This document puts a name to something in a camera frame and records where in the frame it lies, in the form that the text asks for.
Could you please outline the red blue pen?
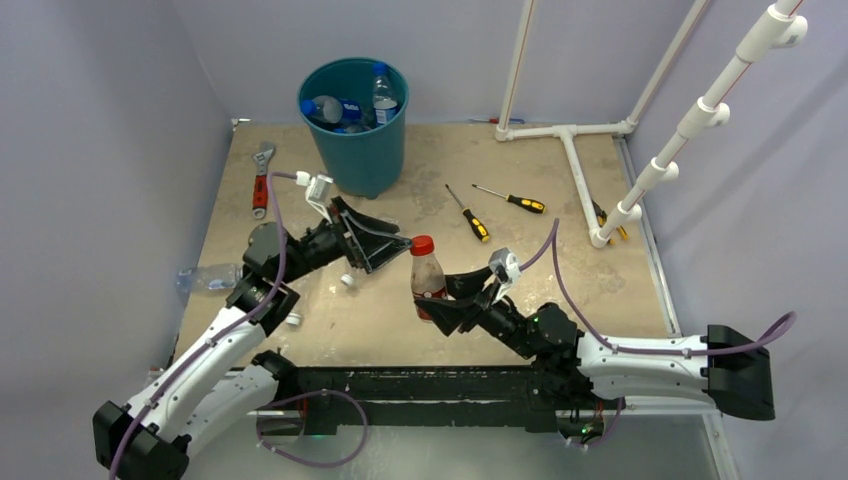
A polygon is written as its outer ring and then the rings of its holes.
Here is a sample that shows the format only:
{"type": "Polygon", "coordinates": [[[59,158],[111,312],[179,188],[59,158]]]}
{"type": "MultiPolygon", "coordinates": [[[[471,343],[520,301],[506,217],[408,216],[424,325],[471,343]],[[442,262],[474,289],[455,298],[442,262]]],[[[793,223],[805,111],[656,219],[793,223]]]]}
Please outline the red blue pen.
{"type": "MultiPolygon", "coordinates": [[[[485,124],[499,124],[501,122],[501,118],[499,117],[491,117],[491,118],[470,118],[468,122],[471,123],[485,123],[485,124]]],[[[522,118],[510,117],[507,119],[507,124],[517,124],[523,125],[526,121],[522,118]]]]}

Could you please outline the short yellow black screwdriver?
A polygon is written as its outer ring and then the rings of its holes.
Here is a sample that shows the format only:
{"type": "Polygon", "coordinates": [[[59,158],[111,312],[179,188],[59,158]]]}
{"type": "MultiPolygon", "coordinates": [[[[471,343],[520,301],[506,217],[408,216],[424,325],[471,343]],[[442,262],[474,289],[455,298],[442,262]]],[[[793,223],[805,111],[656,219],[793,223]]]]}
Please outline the short yellow black screwdriver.
{"type": "Polygon", "coordinates": [[[482,221],[467,207],[461,199],[457,196],[457,194],[453,191],[449,184],[445,184],[446,190],[449,192],[451,197],[457,203],[459,208],[461,209],[461,213],[466,219],[469,227],[472,229],[475,237],[481,243],[487,243],[490,240],[490,234],[486,226],[482,223],[482,221]]]}

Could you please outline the clear bottle at left edge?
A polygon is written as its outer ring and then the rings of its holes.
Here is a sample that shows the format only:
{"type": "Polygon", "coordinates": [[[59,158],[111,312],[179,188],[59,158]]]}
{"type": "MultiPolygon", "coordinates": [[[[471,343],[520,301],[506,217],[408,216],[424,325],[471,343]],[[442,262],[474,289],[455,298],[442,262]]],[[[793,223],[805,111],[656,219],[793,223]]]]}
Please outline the clear bottle at left edge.
{"type": "Polygon", "coordinates": [[[242,266],[236,263],[196,266],[180,271],[175,287],[186,294],[231,290],[241,280],[242,273],[242,266]]]}

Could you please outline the red cap small bottle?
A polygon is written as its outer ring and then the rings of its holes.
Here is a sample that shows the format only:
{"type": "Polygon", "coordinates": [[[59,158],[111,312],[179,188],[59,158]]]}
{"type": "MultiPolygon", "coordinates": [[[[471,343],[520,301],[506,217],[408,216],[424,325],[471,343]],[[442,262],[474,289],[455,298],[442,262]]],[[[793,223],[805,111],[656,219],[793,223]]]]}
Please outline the red cap small bottle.
{"type": "Polygon", "coordinates": [[[435,256],[433,238],[429,235],[413,237],[410,253],[413,258],[410,280],[413,299],[447,299],[446,278],[435,256]]]}

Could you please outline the black metal base frame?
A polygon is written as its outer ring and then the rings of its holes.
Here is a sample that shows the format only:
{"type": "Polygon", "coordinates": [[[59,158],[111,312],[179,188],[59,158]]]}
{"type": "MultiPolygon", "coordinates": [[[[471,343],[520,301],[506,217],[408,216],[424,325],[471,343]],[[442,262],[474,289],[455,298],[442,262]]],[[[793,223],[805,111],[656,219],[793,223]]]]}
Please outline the black metal base frame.
{"type": "Polygon", "coordinates": [[[595,435],[597,410],[614,400],[555,397],[531,366],[297,367],[270,351],[236,376],[193,394],[167,393],[147,417],[167,437],[197,446],[254,409],[299,411],[308,435],[346,425],[519,427],[529,433],[595,435]]]}

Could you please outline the teal plastic bin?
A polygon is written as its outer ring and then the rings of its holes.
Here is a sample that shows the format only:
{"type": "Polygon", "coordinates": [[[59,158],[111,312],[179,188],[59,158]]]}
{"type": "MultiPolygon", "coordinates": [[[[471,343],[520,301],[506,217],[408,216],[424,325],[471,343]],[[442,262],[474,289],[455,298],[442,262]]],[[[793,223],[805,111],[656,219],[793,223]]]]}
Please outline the teal plastic bin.
{"type": "Polygon", "coordinates": [[[386,125],[375,123],[372,105],[372,65],[382,62],[368,57],[349,57],[327,63],[309,74],[297,92],[301,100],[320,95],[354,100],[360,104],[364,119],[349,127],[334,127],[306,118],[325,171],[338,188],[353,196],[375,199],[395,184],[405,159],[406,111],[410,90],[405,77],[388,66],[388,77],[398,96],[397,115],[386,125]]]}

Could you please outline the long yellow black screwdriver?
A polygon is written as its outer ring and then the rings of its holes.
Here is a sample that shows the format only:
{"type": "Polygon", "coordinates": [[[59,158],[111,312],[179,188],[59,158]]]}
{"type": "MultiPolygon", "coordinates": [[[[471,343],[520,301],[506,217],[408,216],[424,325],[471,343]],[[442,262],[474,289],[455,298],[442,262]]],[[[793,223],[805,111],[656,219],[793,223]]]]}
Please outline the long yellow black screwdriver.
{"type": "Polygon", "coordinates": [[[544,214],[546,212],[546,205],[544,203],[538,201],[538,200],[528,198],[528,197],[520,197],[520,196],[516,196],[516,195],[512,195],[512,194],[500,193],[500,192],[497,192],[495,190],[491,190],[489,188],[486,188],[486,187],[483,187],[483,186],[480,186],[480,185],[477,185],[477,184],[472,184],[472,187],[475,188],[475,189],[478,189],[480,191],[486,192],[488,194],[502,198],[507,203],[515,205],[515,206],[517,206],[517,207],[519,207],[519,208],[521,208],[521,209],[523,209],[527,212],[530,212],[530,213],[533,213],[533,214],[544,214]]]}

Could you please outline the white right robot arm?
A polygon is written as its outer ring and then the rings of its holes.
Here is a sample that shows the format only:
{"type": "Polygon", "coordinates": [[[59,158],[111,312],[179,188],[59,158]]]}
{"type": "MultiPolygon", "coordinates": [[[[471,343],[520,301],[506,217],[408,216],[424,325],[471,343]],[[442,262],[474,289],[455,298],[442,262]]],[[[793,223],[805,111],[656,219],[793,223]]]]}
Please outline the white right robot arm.
{"type": "Polygon", "coordinates": [[[627,338],[582,330],[557,304],[522,314],[483,281],[462,298],[419,296],[414,304],[445,336],[481,328],[552,382],[548,394],[584,407],[628,396],[688,399],[753,421],[776,417],[769,351],[761,341],[712,324],[701,336],[627,338]]]}

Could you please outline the clear bottle white cap left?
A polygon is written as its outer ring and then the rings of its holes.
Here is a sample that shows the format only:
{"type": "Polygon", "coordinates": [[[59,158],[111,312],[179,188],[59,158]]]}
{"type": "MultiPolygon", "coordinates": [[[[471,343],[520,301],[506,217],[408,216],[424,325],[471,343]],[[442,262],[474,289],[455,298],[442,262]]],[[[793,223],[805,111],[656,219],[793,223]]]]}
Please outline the clear bottle white cap left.
{"type": "Polygon", "coordinates": [[[301,326],[302,321],[303,321],[303,316],[300,313],[290,312],[286,316],[284,323],[286,325],[290,326],[290,327],[299,328],[301,326]]]}

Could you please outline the red handled adjustable wrench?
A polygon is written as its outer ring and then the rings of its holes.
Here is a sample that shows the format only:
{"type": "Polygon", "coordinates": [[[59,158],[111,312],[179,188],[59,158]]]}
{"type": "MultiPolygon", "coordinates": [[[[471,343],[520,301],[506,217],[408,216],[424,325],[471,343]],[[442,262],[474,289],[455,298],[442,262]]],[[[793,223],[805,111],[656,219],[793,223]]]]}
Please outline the red handled adjustable wrench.
{"type": "Polygon", "coordinates": [[[257,220],[264,219],[266,216],[269,197],[267,188],[268,167],[275,151],[276,147],[273,143],[262,142],[260,150],[252,155],[252,159],[256,165],[256,176],[252,195],[252,215],[257,220]]]}

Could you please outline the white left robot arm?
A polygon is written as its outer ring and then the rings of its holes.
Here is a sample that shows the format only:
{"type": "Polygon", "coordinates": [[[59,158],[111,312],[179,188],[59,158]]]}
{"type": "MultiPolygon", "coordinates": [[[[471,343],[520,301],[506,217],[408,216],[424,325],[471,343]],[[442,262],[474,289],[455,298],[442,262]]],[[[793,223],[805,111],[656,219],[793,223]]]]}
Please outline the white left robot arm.
{"type": "Polygon", "coordinates": [[[256,226],[242,275],[204,333],[141,392],[96,411],[95,454],[110,478],[179,479],[206,435],[256,407],[292,405],[298,382],[274,352],[230,382],[223,377],[290,316],[300,299],[291,282],[341,258],[372,273],[411,248],[399,232],[340,197],[301,238],[290,238],[280,220],[256,226]]]}

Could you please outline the Pepsi bottle blue cap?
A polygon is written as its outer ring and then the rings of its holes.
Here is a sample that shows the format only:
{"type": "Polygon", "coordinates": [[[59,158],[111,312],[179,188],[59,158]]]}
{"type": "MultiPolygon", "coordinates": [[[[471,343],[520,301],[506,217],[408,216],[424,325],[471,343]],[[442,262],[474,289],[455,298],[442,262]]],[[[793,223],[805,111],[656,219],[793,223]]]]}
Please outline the Pepsi bottle blue cap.
{"type": "Polygon", "coordinates": [[[378,127],[389,123],[399,109],[398,96],[388,77],[388,66],[377,62],[372,65],[372,105],[378,127]]]}

